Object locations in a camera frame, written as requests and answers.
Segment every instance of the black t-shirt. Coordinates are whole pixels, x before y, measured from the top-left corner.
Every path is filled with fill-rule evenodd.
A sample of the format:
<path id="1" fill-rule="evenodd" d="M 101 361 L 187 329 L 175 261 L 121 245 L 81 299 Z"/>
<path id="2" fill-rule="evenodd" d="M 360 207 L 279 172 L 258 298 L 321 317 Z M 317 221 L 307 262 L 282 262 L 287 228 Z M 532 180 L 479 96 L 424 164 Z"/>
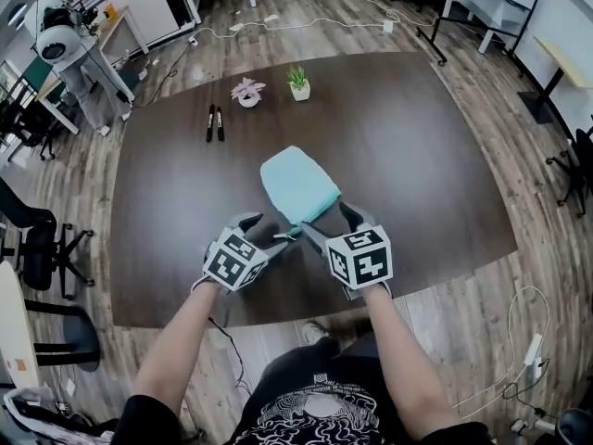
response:
<path id="1" fill-rule="evenodd" d="M 179 421 L 164 404 L 147 396 L 126 403 L 113 445 L 175 444 Z M 265 376 L 247 401 L 228 444 L 414 443 L 397 417 L 379 361 L 344 357 Z M 463 424 L 437 430 L 420 443 L 489 445 L 487 427 Z"/>

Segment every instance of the small white pot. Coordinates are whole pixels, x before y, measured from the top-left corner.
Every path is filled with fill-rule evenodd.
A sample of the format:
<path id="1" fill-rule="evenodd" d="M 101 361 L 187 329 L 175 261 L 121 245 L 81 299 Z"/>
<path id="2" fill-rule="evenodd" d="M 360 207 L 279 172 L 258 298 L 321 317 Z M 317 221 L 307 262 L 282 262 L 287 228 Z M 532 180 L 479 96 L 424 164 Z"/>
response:
<path id="1" fill-rule="evenodd" d="M 256 99 L 255 97 L 249 97 L 245 99 L 239 98 L 238 100 L 239 104 L 241 104 L 244 108 L 252 108 L 259 102 L 259 99 Z"/>
<path id="2" fill-rule="evenodd" d="M 309 80 L 305 80 L 305 87 L 303 87 L 302 89 L 295 89 L 291 85 L 290 90 L 293 92 L 293 97 L 295 98 L 296 102 L 309 99 L 309 96 L 311 94 L 311 86 L 309 85 Z"/>

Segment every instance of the towel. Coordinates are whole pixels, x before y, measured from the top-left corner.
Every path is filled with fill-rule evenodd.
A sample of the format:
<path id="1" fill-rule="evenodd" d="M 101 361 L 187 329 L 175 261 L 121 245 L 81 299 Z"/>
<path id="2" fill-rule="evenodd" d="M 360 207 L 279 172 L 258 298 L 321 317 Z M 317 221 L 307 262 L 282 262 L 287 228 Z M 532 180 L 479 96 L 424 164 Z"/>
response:
<path id="1" fill-rule="evenodd" d="M 323 168 L 296 146 L 274 155 L 259 173 L 271 203 L 293 225 L 288 236 L 300 233 L 302 222 L 315 221 L 341 194 Z"/>

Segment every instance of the forearm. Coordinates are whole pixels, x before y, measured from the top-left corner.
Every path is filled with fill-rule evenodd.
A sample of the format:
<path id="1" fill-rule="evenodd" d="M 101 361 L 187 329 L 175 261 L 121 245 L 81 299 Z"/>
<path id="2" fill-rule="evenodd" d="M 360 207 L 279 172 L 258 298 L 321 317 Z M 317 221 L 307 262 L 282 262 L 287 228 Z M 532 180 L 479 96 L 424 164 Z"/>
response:
<path id="1" fill-rule="evenodd" d="M 154 397 L 179 414 L 220 288 L 215 283 L 202 284 L 185 301 L 146 355 L 134 394 Z"/>
<path id="2" fill-rule="evenodd" d="M 459 422 L 430 358 L 408 329 L 382 286 L 364 290 L 385 383 L 413 439 Z"/>

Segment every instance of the white cable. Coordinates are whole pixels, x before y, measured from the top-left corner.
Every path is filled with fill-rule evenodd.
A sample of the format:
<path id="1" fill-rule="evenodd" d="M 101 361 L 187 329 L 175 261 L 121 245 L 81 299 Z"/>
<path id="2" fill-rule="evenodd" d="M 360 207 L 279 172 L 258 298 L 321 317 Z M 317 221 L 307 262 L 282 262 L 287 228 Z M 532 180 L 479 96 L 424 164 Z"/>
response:
<path id="1" fill-rule="evenodd" d="M 400 15 L 406 19 L 407 21 L 409 21 L 410 23 L 414 24 L 414 25 L 418 25 L 418 26 L 433 26 L 436 22 L 436 19 L 438 17 L 435 17 L 435 19 L 433 20 L 432 23 L 428 24 L 428 23 L 418 23 L 412 19 L 410 19 L 409 17 L 407 17 L 403 12 L 399 11 L 399 10 L 395 10 L 394 8 L 390 8 L 388 6 L 384 6 L 383 4 L 376 2 L 374 0 L 364 0 L 366 2 L 370 2 L 374 5 L 377 5 L 379 8 L 381 8 L 384 12 L 385 15 L 387 16 L 387 18 L 389 20 L 394 21 L 395 23 L 400 23 L 401 22 L 401 18 L 399 17 Z M 199 29 L 197 32 L 195 32 L 194 34 L 192 34 L 191 38 L 195 38 L 196 35 L 200 32 L 204 32 L 204 31 L 209 31 L 211 32 L 216 38 L 218 39 L 222 39 L 222 38 L 234 38 L 241 30 L 244 29 L 244 27 L 247 26 L 261 26 L 263 28 L 266 29 L 266 31 L 268 32 L 278 32 L 278 31 L 283 31 L 283 30 L 300 30 L 301 28 L 308 28 L 312 25 L 314 25 L 315 23 L 317 23 L 318 21 L 330 21 L 332 23 L 336 23 L 340 26 L 343 26 L 344 28 L 366 28 L 366 27 L 378 27 L 378 28 L 383 28 L 384 23 L 385 23 L 385 19 L 376 19 L 377 23 L 344 23 L 342 21 L 336 21 L 335 19 L 327 19 L 327 18 L 317 18 L 314 19 L 311 23 L 306 23 L 303 25 L 291 25 L 291 26 L 281 26 L 281 27 L 272 27 L 270 28 L 268 25 L 266 25 L 265 23 L 257 23 L 255 21 L 249 21 L 248 23 L 244 23 L 242 24 L 241 28 L 239 28 L 238 30 L 236 30 L 235 32 L 231 33 L 231 34 L 223 34 L 223 35 L 218 35 L 216 32 L 214 32 L 214 30 L 212 30 L 209 27 L 206 28 L 201 28 Z"/>
<path id="2" fill-rule="evenodd" d="M 502 381 L 504 381 L 507 376 L 511 373 L 512 371 L 512 367 L 514 366 L 515 363 L 515 346 L 514 343 L 512 341 L 512 335 L 511 335 L 511 314 L 512 314 L 512 306 L 515 302 L 515 300 L 517 300 L 517 298 L 519 297 L 520 293 L 523 293 L 525 290 L 527 289 L 533 289 L 535 290 L 535 292 L 537 292 L 539 294 L 539 296 L 544 300 L 544 303 L 546 305 L 546 326 L 544 327 L 544 333 L 542 335 L 542 344 L 544 339 L 546 338 L 546 333 L 548 332 L 548 326 L 549 326 L 549 305 L 548 305 L 548 299 L 546 299 L 546 296 L 541 292 L 541 290 L 535 286 L 524 286 L 523 288 L 521 288 L 520 290 L 517 291 L 517 293 L 515 293 L 515 295 L 513 296 L 512 300 L 511 300 L 511 305 L 509 306 L 509 320 L 508 320 L 508 333 L 509 333 L 509 342 L 511 343 L 511 357 L 512 357 L 512 361 L 511 361 L 511 365 L 509 366 L 509 368 L 507 369 L 506 374 L 499 379 L 498 381 L 496 381 L 492 386 L 490 386 L 489 388 L 486 388 L 484 390 L 481 390 L 479 392 L 476 392 L 475 394 L 473 394 L 472 396 L 468 397 L 467 399 L 462 400 L 461 402 L 457 403 L 456 405 L 454 405 L 454 408 L 459 407 L 460 405 L 462 405 L 463 403 L 470 401 L 471 399 L 473 399 L 476 396 L 479 396 L 480 394 L 484 394 L 485 392 L 488 392 L 491 388 L 495 388 L 498 384 L 500 384 Z M 515 378 L 515 380 L 513 382 L 517 382 L 517 380 L 521 377 L 521 375 L 525 372 L 525 370 L 527 369 L 527 366 L 525 366 L 521 372 L 517 375 L 517 377 Z M 487 407 L 488 405 L 490 405 L 492 402 L 496 401 L 497 399 L 499 399 L 500 397 L 502 397 L 503 392 L 500 392 L 500 394 L 497 395 L 497 397 L 495 397 L 493 400 L 491 400 L 490 402 L 486 403 L 485 405 L 483 405 L 482 407 L 480 407 L 477 411 L 474 411 L 472 413 L 470 413 L 469 415 L 465 415 L 464 417 L 461 418 L 461 420 L 466 419 L 468 417 L 471 417 L 472 415 L 480 412 L 481 410 L 483 410 L 485 407 Z"/>

